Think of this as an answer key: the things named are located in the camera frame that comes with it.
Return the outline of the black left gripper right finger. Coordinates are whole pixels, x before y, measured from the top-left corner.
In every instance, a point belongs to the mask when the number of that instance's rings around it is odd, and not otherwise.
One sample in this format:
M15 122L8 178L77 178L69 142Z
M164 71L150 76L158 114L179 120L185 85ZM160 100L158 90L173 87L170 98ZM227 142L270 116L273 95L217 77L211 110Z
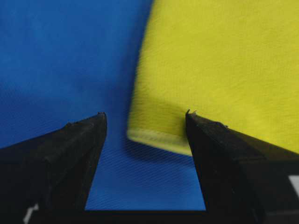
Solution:
M296 224L299 155L185 114L187 140L206 210L205 224Z

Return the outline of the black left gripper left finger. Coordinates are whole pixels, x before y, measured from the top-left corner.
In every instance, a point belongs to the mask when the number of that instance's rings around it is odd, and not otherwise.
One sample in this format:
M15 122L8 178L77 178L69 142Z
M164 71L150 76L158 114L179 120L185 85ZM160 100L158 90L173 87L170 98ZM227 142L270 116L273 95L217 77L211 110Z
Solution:
M0 150L0 221L85 209L107 135L103 112Z

